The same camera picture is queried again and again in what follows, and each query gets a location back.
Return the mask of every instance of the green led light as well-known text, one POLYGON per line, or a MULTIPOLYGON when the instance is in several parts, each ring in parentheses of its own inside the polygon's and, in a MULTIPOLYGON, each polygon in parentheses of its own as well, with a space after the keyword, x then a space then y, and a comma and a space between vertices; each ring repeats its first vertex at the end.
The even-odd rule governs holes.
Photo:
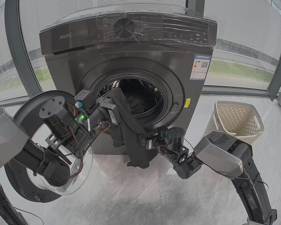
POLYGON ((85 115, 81 115, 80 119, 84 120, 84 119, 86 119, 86 116, 85 115))

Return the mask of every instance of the beige plastic basket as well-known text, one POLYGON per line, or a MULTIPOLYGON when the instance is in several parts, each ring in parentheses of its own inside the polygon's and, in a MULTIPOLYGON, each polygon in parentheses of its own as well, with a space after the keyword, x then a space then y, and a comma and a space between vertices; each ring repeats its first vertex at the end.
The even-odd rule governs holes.
POLYGON ((226 132, 252 144, 264 132, 264 125, 253 105, 217 101, 204 136, 213 130, 226 132))

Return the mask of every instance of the aux logo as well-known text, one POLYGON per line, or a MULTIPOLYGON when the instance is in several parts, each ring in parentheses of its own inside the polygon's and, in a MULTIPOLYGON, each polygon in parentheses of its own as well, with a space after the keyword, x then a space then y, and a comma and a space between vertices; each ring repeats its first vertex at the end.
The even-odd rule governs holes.
POLYGON ((67 38, 67 37, 71 37, 70 34, 61 35, 61 36, 60 36, 60 39, 62 39, 62 38, 67 38))

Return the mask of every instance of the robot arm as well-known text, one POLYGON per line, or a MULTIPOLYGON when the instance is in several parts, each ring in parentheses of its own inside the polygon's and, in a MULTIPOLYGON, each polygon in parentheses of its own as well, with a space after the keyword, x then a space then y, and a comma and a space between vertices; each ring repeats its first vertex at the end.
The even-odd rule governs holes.
MULTIPOLYGON (((62 155, 59 147, 66 147, 70 151, 68 155, 80 158, 83 166, 82 156, 96 137, 107 130, 110 124, 118 125, 120 122, 116 105, 106 95, 96 100, 92 91, 82 90, 75 100, 78 112, 72 105, 74 111, 71 112, 62 96, 49 99, 40 109, 39 116, 51 130, 45 139, 47 148, 30 140, 25 131, 1 108, 0 166, 13 158, 31 169, 34 176, 42 175, 50 185, 56 187, 63 186, 75 177, 75 174, 70 176, 68 165, 71 162, 65 157, 67 155, 62 155)), ((183 146, 185 132, 179 127, 160 127, 158 135, 141 139, 140 142, 147 150, 158 149, 173 164, 173 169, 182 179, 191 177, 203 164, 231 179, 248 213, 248 225, 273 224, 277 219, 277 211, 271 209, 252 158, 251 145, 226 133, 212 131, 188 155, 188 148, 183 146)))
POLYGON ((231 179, 247 211, 248 225, 273 224, 277 211, 270 206, 252 158, 252 146, 224 132, 212 131, 188 156, 188 149, 183 146, 184 135, 185 130, 179 127, 160 128, 158 136, 146 140, 147 149, 158 148, 182 179, 191 177, 203 164, 231 179))

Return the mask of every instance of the rotary dial knob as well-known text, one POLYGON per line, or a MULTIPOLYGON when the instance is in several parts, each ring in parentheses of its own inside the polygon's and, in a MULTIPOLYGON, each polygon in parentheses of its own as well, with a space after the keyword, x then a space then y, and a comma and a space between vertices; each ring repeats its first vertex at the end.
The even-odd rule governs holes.
POLYGON ((114 24, 113 30, 118 37, 127 38, 135 32, 135 24, 128 18, 122 18, 114 24))

